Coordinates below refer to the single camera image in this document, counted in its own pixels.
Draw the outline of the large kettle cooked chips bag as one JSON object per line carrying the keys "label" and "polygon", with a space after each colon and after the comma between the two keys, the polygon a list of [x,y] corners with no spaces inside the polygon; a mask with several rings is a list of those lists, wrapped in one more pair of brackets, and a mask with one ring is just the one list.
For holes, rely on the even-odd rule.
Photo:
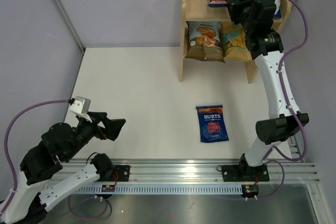
{"label": "large kettle cooked chips bag", "polygon": [[225,60],[251,61],[251,54],[246,47],[245,31],[242,25],[233,22],[221,22],[221,32]]}

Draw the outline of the olive light-blue chips bag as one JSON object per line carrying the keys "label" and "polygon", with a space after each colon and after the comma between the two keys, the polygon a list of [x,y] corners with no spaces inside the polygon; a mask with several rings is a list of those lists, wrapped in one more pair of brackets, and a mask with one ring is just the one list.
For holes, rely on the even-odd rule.
{"label": "olive light-blue chips bag", "polygon": [[185,58],[224,62],[219,22],[188,21],[188,44]]}

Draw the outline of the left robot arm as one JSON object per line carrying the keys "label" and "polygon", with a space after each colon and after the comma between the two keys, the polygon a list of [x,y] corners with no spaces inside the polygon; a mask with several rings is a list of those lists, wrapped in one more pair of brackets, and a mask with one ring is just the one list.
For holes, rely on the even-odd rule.
{"label": "left robot arm", "polygon": [[114,165],[105,153],[98,153],[80,169],[47,188],[52,177],[62,170],[92,138],[115,141],[125,119],[109,119],[105,112],[90,112],[76,127],[56,123],[41,136],[40,143],[24,156],[17,183],[1,203],[1,223],[40,223],[66,197],[86,184],[107,181]]}

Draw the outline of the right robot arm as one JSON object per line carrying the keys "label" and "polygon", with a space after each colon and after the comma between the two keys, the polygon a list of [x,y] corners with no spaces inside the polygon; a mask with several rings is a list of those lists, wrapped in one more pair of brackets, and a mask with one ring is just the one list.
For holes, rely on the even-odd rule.
{"label": "right robot arm", "polygon": [[272,151],[288,138],[303,132],[309,122],[293,98],[284,64],[285,54],[273,29],[275,0],[227,0],[231,21],[242,25],[245,42],[261,74],[269,107],[269,119],[256,122],[257,137],[238,164],[222,165],[225,182],[267,182]]}

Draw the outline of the wooden two-tier shelf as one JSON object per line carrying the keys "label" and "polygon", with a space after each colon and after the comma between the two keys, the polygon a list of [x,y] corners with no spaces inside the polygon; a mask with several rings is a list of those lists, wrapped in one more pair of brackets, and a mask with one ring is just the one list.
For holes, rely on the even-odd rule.
{"label": "wooden two-tier shelf", "polygon": [[[187,23],[190,21],[216,21],[221,22],[221,28],[225,23],[230,23],[230,16],[227,8],[212,8],[208,6],[209,0],[182,0],[182,21],[181,21],[181,36],[180,36],[180,67],[179,67],[179,82],[183,81],[184,58],[187,53],[188,45],[188,28]],[[280,12],[282,19],[274,19],[272,28],[280,33],[286,23],[292,4],[289,0],[281,0]],[[245,63],[247,81],[253,83],[258,68],[254,61]]]}

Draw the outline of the blue spicy sweet chilli bag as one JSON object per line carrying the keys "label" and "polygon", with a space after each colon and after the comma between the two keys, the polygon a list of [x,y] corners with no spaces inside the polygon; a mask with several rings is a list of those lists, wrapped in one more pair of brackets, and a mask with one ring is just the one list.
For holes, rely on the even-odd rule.
{"label": "blue spicy sweet chilli bag", "polygon": [[201,143],[229,141],[222,105],[197,106],[196,110]]}

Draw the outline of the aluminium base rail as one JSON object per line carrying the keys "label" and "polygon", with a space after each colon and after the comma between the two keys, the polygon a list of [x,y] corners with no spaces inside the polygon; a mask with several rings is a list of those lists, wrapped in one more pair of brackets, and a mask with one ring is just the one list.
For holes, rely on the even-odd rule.
{"label": "aluminium base rail", "polygon": [[[231,165],[234,159],[114,159],[115,166],[126,166],[126,170],[118,172],[116,185],[109,179],[107,182],[84,182],[75,194],[97,195],[239,195],[242,185],[253,185],[251,181],[225,182],[221,165]],[[320,179],[312,163],[290,163],[279,161],[285,172],[284,184],[319,184]],[[63,169],[53,176],[46,188],[52,189],[58,183],[80,171],[84,159],[76,159],[63,163]],[[257,185],[274,185],[281,183],[282,171],[278,164],[267,165],[269,181]]]}

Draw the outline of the aluminium corner frame post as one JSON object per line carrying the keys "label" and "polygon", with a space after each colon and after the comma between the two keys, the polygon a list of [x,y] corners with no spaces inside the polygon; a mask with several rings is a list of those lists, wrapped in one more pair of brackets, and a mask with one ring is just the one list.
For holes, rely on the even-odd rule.
{"label": "aluminium corner frame post", "polygon": [[64,8],[64,5],[62,4],[61,0],[51,0],[51,1],[54,4],[60,18],[64,22],[69,34],[71,35],[72,39],[74,40],[78,49],[83,55],[85,53],[86,47],[84,46],[80,36],[78,35],[69,15],[66,12],[66,9]]}

